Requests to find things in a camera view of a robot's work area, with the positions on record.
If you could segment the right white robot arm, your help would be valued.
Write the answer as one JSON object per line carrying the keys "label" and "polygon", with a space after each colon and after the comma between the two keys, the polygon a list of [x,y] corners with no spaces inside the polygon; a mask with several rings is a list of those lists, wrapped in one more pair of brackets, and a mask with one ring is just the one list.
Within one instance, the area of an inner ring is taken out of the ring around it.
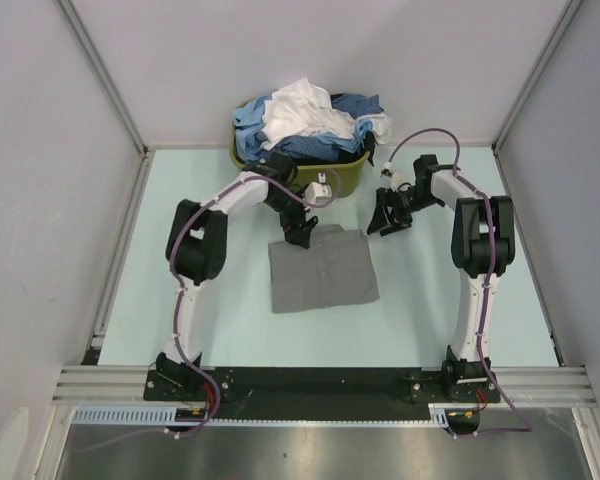
{"label": "right white robot arm", "polygon": [[387,236],[412,226],[413,214],[438,205],[453,211],[451,258],[460,274],[460,299],[454,336],[441,367],[441,388],[464,401],[478,383],[489,380],[489,327],[501,277],[515,259],[512,199],[489,196],[454,165],[422,155],[414,161],[415,181],[387,162],[381,175],[387,187],[376,190],[369,235]]}

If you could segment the grey long sleeve shirt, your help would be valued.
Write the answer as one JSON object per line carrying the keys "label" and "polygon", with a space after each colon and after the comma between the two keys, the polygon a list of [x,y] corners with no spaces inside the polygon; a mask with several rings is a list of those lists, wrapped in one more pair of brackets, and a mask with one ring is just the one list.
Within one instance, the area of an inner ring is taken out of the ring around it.
{"label": "grey long sleeve shirt", "polygon": [[362,230],[318,226],[310,247],[268,246],[274,314],[372,303],[380,298],[369,242]]}

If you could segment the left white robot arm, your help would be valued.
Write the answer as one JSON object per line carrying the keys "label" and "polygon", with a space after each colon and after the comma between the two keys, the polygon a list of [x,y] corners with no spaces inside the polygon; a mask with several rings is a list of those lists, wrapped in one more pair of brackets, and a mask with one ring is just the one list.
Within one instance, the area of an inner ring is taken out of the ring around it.
{"label": "left white robot arm", "polygon": [[265,204],[279,215],[287,243],[307,249],[318,223],[308,212],[314,205],[305,199],[303,187],[293,187],[297,166],[275,154],[269,160],[249,163],[234,181],[207,201],[181,201],[174,215],[166,247],[170,273],[178,282],[170,338],[162,352],[173,366],[166,387],[177,398],[194,397],[201,376],[186,366],[201,352],[192,347],[191,331],[203,287],[221,273],[227,255],[229,221],[246,210]]}

